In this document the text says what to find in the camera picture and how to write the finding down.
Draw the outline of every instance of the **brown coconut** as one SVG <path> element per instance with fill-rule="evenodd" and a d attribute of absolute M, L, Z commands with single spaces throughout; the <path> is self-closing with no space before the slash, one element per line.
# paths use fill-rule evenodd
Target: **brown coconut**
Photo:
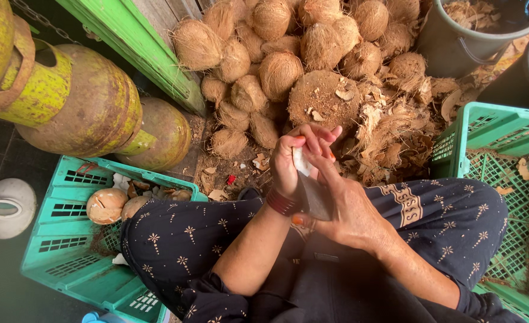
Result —
<path fill-rule="evenodd" d="M 388 26 L 388 9 L 378 0 L 368 0 L 351 11 L 358 23 L 358 30 L 365 41 L 375 41 Z"/>
<path fill-rule="evenodd" d="M 260 0 L 253 10 L 253 29 L 264 40 L 277 40 L 286 33 L 291 15 L 285 0 Z"/>
<path fill-rule="evenodd" d="M 404 24 L 392 22 L 380 39 L 380 50 L 382 51 L 382 58 L 395 57 L 404 52 L 407 52 L 412 46 L 412 34 L 408 27 Z"/>
<path fill-rule="evenodd" d="M 356 23 L 356 20 L 350 16 L 342 16 L 341 18 L 336 19 L 332 23 L 332 28 L 339 33 L 340 38 L 342 39 L 343 55 L 362 42 L 362 37 L 358 31 L 358 24 Z"/>
<path fill-rule="evenodd" d="M 298 17 L 304 26 L 317 22 L 330 25 L 341 16 L 340 0 L 302 0 L 298 6 Z"/>
<path fill-rule="evenodd" d="M 231 101 L 235 107 L 252 113 L 264 108 L 268 99 L 261 88 L 259 78 L 253 75 L 245 75 L 233 84 Z"/>
<path fill-rule="evenodd" d="M 227 100 L 218 105 L 215 116 L 218 123 L 226 128 L 239 131 L 248 130 L 248 113 L 238 109 Z"/>
<path fill-rule="evenodd" d="M 301 40 L 301 56 L 306 71 L 332 70 L 342 55 L 342 40 L 332 26 L 317 22 L 308 27 Z"/>
<path fill-rule="evenodd" d="M 344 100 L 336 95 L 336 91 L 352 98 Z M 358 117 L 359 102 L 355 81 L 332 71 L 312 71 L 300 77 L 290 91 L 289 117 L 295 126 L 311 121 L 328 129 L 341 125 L 346 134 L 356 127 L 354 121 Z"/>
<path fill-rule="evenodd" d="M 251 62 L 260 63 L 265 58 L 265 53 L 261 50 L 261 46 L 265 41 L 244 21 L 237 23 L 236 33 L 239 36 L 240 43 L 247 48 Z"/>
<path fill-rule="evenodd" d="M 284 51 L 268 55 L 259 69 L 264 94 L 273 102 L 286 100 L 294 82 L 302 73 L 302 63 L 293 53 Z"/>
<path fill-rule="evenodd" d="M 340 72 L 354 80 L 361 80 L 365 75 L 374 75 L 380 64 L 380 49 L 371 42 L 365 41 L 355 46 L 340 61 Z"/>
<path fill-rule="evenodd" d="M 173 44 L 179 63 L 189 70 L 207 70 L 223 58 L 223 40 L 199 20 L 181 21 L 173 33 Z"/>
<path fill-rule="evenodd" d="M 223 159 L 231 159 L 246 147 L 248 138 L 244 132 L 223 129 L 215 132 L 211 137 L 211 152 Z"/>
<path fill-rule="evenodd" d="M 282 36 L 277 40 L 267 41 L 261 46 L 265 55 L 274 52 L 290 51 L 296 56 L 300 56 L 300 37 Z"/>
<path fill-rule="evenodd" d="M 229 39 L 223 49 L 223 59 L 213 70 L 215 75 L 225 83 L 233 83 L 248 73 L 251 59 L 247 48 L 236 39 Z"/>
<path fill-rule="evenodd" d="M 268 149 L 276 146 L 279 133 L 273 120 L 262 116 L 260 113 L 251 113 L 251 134 L 256 143 Z"/>

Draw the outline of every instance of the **pile of coconuts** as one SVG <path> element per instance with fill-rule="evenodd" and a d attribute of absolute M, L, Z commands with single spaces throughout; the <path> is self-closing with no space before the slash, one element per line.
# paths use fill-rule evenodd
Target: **pile of coconuts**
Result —
<path fill-rule="evenodd" d="M 234 158 L 249 135 L 273 149 L 282 132 L 311 121 L 354 138 L 373 103 L 376 119 L 398 99 L 404 112 L 428 109 L 432 78 L 410 52 L 425 14 L 419 0 L 218 0 L 202 20 L 184 19 L 172 40 L 181 67 L 205 74 L 201 89 L 221 127 L 211 152 Z M 341 156 L 362 164 L 362 151 L 351 151 Z"/>

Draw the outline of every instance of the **crate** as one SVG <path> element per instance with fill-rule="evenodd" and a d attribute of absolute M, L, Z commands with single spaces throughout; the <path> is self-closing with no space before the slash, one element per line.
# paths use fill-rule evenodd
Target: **crate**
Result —
<path fill-rule="evenodd" d="M 88 162 L 98 167 L 78 173 Z M 114 173 L 167 187 L 186 188 L 193 192 L 192 201 L 208 201 L 193 183 L 101 158 L 62 156 L 39 209 L 21 273 L 123 319 L 162 322 L 165 306 L 129 267 L 111 263 L 113 254 L 120 250 L 121 223 L 97 225 L 85 213 L 91 194 L 113 186 Z"/>
<path fill-rule="evenodd" d="M 513 187 L 504 195 L 510 212 L 507 233 L 485 274 L 492 282 L 478 284 L 475 291 L 497 293 L 529 322 L 529 182 L 516 169 L 521 156 L 529 156 L 529 110 L 471 102 L 436 138 L 430 176 Z"/>

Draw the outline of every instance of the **hand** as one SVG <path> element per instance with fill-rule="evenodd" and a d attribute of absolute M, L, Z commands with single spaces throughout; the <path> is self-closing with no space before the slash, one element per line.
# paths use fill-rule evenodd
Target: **hand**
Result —
<path fill-rule="evenodd" d="M 311 154 L 321 155 L 334 162 L 336 158 L 330 145 L 340 136 L 342 127 L 337 126 L 332 131 L 317 124 L 305 124 L 291 130 L 276 142 L 276 148 L 271 158 L 273 172 L 273 187 L 278 193 L 289 199 L 295 199 L 298 175 L 293 164 L 293 147 L 300 148 Z M 311 176 L 316 178 L 318 170 L 313 170 Z"/>

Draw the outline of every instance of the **coconut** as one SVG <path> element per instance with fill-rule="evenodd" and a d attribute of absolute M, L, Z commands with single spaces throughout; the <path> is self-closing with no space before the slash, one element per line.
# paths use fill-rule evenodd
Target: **coconut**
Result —
<path fill-rule="evenodd" d="M 253 10 L 253 28 L 264 40 L 276 40 L 289 27 L 291 9 L 285 0 L 260 0 Z"/>
<path fill-rule="evenodd" d="M 302 63 L 291 52 L 275 52 L 268 55 L 259 69 L 264 94 L 273 102 L 286 100 L 294 81 L 302 73 Z"/>
<path fill-rule="evenodd" d="M 340 0 L 302 0 L 298 6 L 298 17 L 304 26 L 317 22 L 330 25 L 341 16 Z"/>
<path fill-rule="evenodd" d="M 274 52 L 290 51 L 296 56 L 300 56 L 300 37 L 282 36 L 277 40 L 267 41 L 261 46 L 265 55 Z"/>
<path fill-rule="evenodd" d="M 214 69 L 215 75 L 225 83 L 233 83 L 248 73 L 251 59 L 245 46 L 236 39 L 229 39 L 223 49 L 223 60 Z"/>
<path fill-rule="evenodd" d="M 258 63 L 265 58 L 265 53 L 261 50 L 261 46 L 265 41 L 259 35 L 255 34 L 246 22 L 239 21 L 237 23 L 236 33 L 239 36 L 240 43 L 247 48 L 251 62 Z"/>
<path fill-rule="evenodd" d="M 301 40 L 301 55 L 307 71 L 332 70 L 342 57 L 342 40 L 330 25 L 317 22 Z"/>
<path fill-rule="evenodd" d="M 226 128 L 239 131 L 248 130 L 248 113 L 237 109 L 231 102 L 225 100 L 218 105 L 215 116 L 219 124 Z"/>
<path fill-rule="evenodd" d="M 224 42 L 199 20 L 181 21 L 173 33 L 173 44 L 179 63 L 192 71 L 215 67 L 223 58 Z"/>
<path fill-rule="evenodd" d="M 273 149 L 279 139 L 274 121 L 260 113 L 251 113 L 251 134 L 257 144 L 268 149 Z"/>
<path fill-rule="evenodd" d="M 365 41 L 344 55 L 339 67 L 340 72 L 346 77 L 361 80 L 367 74 L 374 75 L 381 63 L 380 49 L 371 42 Z"/>
<path fill-rule="evenodd" d="M 246 147 L 247 136 L 243 132 L 233 129 L 223 129 L 215 132 L 211 137 L 211 152 L 220 158 L 231 159 Z"/>
<path fill-rule="evenodd" d="M 231 101 L 235 107 L 248 113 L 264 108 L 267 98 L 261 88 L 259 78 L 245 75 L 236 80 L 231 89 Z"/>
<path fill-rule="evenodd" d="M 378 0 L 368 0 L 351 11 L 358 23 L 358 30 L 365 41 L 375 41 L 386 30 L 388 25 L 388 9 Z"/>
<path fill-rule="evenodd" d="M 336 19 L 332 23 L 332 28 L 339 33 L 340 38 L 342 39 L 342 48 L 343 55 L 362 42 L 362 37 L 358 31 L 358 24 L 356 20 L 350 16 L 342 16 L 339 19 Z"/>
<path fill-rule="evenodd" d="M 378 43 L 380 44 L 383 59 L 395 57 L 410 49 L 412 46 L 412 34 L 410 34 L 406 25 L 392 22 L 388 25 Z"/>

